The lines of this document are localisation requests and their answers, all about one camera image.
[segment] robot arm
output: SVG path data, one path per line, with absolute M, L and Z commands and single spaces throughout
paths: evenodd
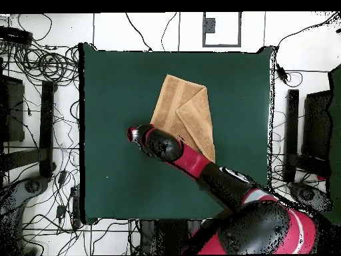
M 128 130 L 128 139 L 150 157 L 195 180 L 232 215 L 206 220 L 182 254 L 311 253 L 317 226 L 306 214 L 282 206 L 248 177 L 210 162 L 153 125 Z

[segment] wire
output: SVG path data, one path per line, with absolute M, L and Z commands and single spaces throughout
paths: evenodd
M 91 253 L 91 243 L 93 241 L 93 226 L 90 225 L 90 254 L 93 255 L 94 251 Z
M 131 26 L 133 27 L 133 29 L 141 36 L 143 43 L 148 47 L 148 51 L 153 51 L 148 44 L 146 44 L 145 39 L 143 38 L 142 34 L 140 33 L 140 31 L 137 30 L 137 28 L 133 25 L 133 23 L 131 22 L 131 20 L 129 19 L 128 13 L 125 13 L 125 15 L 127 16 L 127 19 L 129 21 L 129 23 L 131 24 Z
M 105 231 L 105 233 L 99 238 L 97 239 L 96 241 L 93 242 L 92 244 L 92 252 L 91 252 L 91 241 L 92 239 L 90 238 L 90 255 L 93 256 L 95 254 L 95 243 L 100 241 L 107 233 L 108 233 L 108 230 L 110 229 L 110 227 L 112 225 L 127 225 L 129 222 L 126 222 L 126 223 L 117 223 L 117 222 L 114 222 L 114 223 L 111 223 L 108 227 L 107 227 L 107 230 Z
M 299 86 L 299 85 L 302 83 L 303 76 L 302 76 L 301 73 L 299 73 L 299 72 L 297 72 L 297 71 L 291 72 L 291 73 L 299 73 L 299 74 L 301 75 L 302 80 L 301 80 L 301 82 L 300 82 L 299 84 L 297 84 L 297 85 L 291 86 L 291 85 L 288 85 L 288 84 L 287 84 L 287 74 L 288 74 L 288 73 L 286 73 L 285 70 L 284 70 L 284 69 L 278 64 L 278 62 L 277 62 L 277 53 L 278 53 L 278 50 L 279 50 L 279 48 L 280 48 L 280 44 L 281 44 L 285 39 L 287 39 L 288 37 L 291 37 L 291 36 L 293 36 L 293 35 L 297 35 L 297 34 L 303 32 L 303 31 L 306 31 L 306 30 L 308 30 L 308 29 L 312 29 L 312 28 L 314 28 L 314 27 L 319 27 L 319 26 L 321 26 L 321 25 L 324 25 L 325 23 L 329 22 L 329 20 L 331 20 L 333 17 L 335 17 L 337 14 L 338 14 L 338 12 L 332 14 L 329 18 L 327 18 L 327 20 L 323 21 L 322 23 L 318 23 L 318 24 L 315 24 L 315 25 L 311 25 L 311 26 L 309 26 L 309 27 L 305 27 L 305 28 L 301 29 L 300 31 L 297 31 L 297 32 L 295 32 L 295 33 L 291 33 L 291 34 L 289 34 L 289 35 L 283 37 L 283 38 L 280 40 L 280 42 L 278 43 L 278 45 L 274 48 L 274 65 L 277 67 L 277 70 L 276 70 L 276 71 L 278 72 L 278 77 L 279 77 L 287 86 L 289 86 L 289 87 L 297 87 L 297 86 Z
M 163 31 L 163 36 L 161 37 L 161 45 L 163 46 L 163 37 L 165 36 L 165 33 L 166 33 L 166 30 L 167 30 L 167 27 L 169 25 L 169 23 L 175 18 L 176 14 L 178 12 L 175 12 L 174 16 L 172 16 L 172 18 L 168 21 L 167 25 L 166 25 L 166 28 L 165 30 Z
M 46 14 L 42 14 L 42 15 L 50 20 L 50 28 L 49 28 L 49 31 L 46 33 L 46 35 L 44 35 L 44 36 L 43 36 L 42 38 L 40 38 L 40 39 L 34 39 L 34 41 L 41 41 L 41 40 L 43 40 L 44 38 L 46 38 L 46 36 L 48 36 L 48 34 L 50 33 L 51 28 L 52 28 L 52 19 L 51 19 L 50 17 L 46 16 Z M 21 16 L 21 14 L 18 15 L 18 24 L 20 25 L 20 27 L 21 27 L 24 31 L 26 31 L 26 29 L 24 29 L 23 26 L 20 24 L 20 20 L 19 20 L 19 19 L 20 19 L 20 16 Z
M 34 243 L 34 242 L 32 242 L 32 241 L 28 241 L 28 240 L 26 240 L 26 238 L 24 238 L 23 237 L 23 240 L 26 242 L 26 243 L 31 243 L 31 244 L 33 244 L 33 245 L 38 245 L 38 246 L 40 246 L 43 250 L 42 250 L 42 252 L 41 252 L 41 254 L 40 254 L 40 256 L 43 256 L 43 254 L 44 254 L 44 246 L 42 246 L 40 243 Z
M 178 52 L 180 52 L 180 22 L 181 22 L 181 12 L 178 12 Z

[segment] folded towel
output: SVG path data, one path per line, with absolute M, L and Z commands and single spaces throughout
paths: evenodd
M 215 162 L 207 88 L 167 75 L 151 123 Z

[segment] green table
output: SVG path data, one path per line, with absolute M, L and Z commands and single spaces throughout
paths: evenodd
M 221 212 L 185 174 L 127 141 L 128 127 L 150 122 L 166 74 L 208 88 L 216 163 L 267 184 L 271 48 L 146 53 L 84 44 L 83 50 L 88 218 L 203 219 Z

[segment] towel fold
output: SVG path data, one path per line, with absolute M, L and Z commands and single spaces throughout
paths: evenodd
M 167 75 L 151 123 L 215 162 L 207 88 Z

